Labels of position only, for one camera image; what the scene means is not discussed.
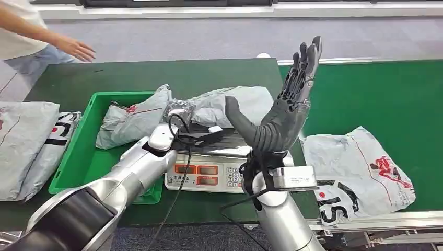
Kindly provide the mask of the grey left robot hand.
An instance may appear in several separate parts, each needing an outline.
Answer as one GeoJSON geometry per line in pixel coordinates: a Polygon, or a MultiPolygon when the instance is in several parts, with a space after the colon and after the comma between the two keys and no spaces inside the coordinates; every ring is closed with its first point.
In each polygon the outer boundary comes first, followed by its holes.
{"type": "Polygon", "coordinates": [[[195,102],[191,100],[172,99],[166,105],[161,122],[176,125],[184,130],[190,124],[195,110],[195,102]]]}

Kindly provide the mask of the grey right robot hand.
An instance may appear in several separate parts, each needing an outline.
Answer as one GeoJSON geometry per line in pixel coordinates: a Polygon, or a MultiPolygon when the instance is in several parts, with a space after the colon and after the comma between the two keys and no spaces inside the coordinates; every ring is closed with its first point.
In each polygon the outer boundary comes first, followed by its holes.
{"type": "Polygon", "coordinates": [[[225,98],[225,115],[246,144],[261,153],[287,152],[298,139],[311,107],[310,92],[322,54],[322,38],[301,43],[279,95],[259,125],[241,111],[237,99],[225,98]]]}

